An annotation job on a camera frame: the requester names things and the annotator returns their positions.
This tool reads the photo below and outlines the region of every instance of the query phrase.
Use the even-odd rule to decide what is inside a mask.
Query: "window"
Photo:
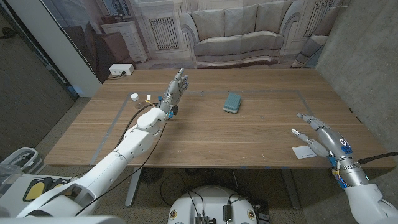
[[[102,0],[110,16],[119,14],[124,16],[131,16],[130,9],[126,0]]]

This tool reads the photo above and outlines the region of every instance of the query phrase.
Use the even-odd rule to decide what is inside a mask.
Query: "printed backdrop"
[[[104,82],[136,69],[313,68],[342,0],[44,0]]]

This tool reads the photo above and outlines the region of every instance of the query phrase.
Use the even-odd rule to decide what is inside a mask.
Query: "table leg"
[[[127,197],[126,197],[126,202],[124,203],[126,207],[131,207],[132,202],[134,200],[134,196],[136,194],[136,191],[138,189],[138,184],[139,184],[139,176],[141,175],[142,169],[139,169],[135,174],[131,176],[131,181],[130,181],[130,187],[129,191],[127,192]]]
[[[292,171],[290,169],[281,169],[282,178],[284,179],[287,193],[289,195],[290,204],[294,210],[300,210],[299,195],[294,184]]]

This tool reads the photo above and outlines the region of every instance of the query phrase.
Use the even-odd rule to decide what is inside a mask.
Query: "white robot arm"
[[[297,130],[293,129],[293,134],[305,141],[315,154],[329,159],[333,166],[333,175],[348,196],[355,220],[360,224],[384,223],[390,219],[396,221],[397,209],[382,199],[382,193],[376,184],[369,183],[360,164],[354,160],[348,141],[316,117],[303,114],[297,116],[318,133],[319,140],[326,147]]]
[[[174,107],[188,88],[188,77],[182,76],[183,71],[182,68],[170,82],[158,107],[153,107],[140,116],[137,124],[125,133],[123,141],[111,153],[83,177],[49,190],[35,199],[18,214],[17,218],[74,217],[91,214],[98,201],[82,209],[105,193],[130,161],[151,147],[154,136],[162,131],[160,124],[166,122],[172,113],[175,113]],[[77,196],[72,200],[65,196],[67,192],[76,192]]]

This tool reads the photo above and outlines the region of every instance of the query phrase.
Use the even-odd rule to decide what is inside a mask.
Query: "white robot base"
[[[182,195],[174,202],[170,209],[168,224],[211,223],[213,219],[217,223],[225,223],[226,221],[223,218],[224,205],[228,204],[228,199],[232,194],[234,195],[230,198],[231,220],[227,223],[257,224],[252,205],[233,190],[219,186],[202,186],[193,189],[189,194]],[[199,217],[202,216],[204,210],[204,216],[200,222],[198,218],[195,222],[197,212],[193,204],[198,210]]]

